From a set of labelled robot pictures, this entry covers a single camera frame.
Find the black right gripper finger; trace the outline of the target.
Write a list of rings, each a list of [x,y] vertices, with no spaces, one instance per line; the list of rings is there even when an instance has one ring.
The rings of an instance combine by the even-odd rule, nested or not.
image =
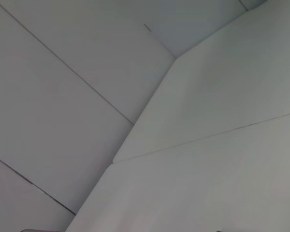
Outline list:
[[[27,228],[23,229],[20,232],[62,232],[58,229],[34,229],[34,228]]]

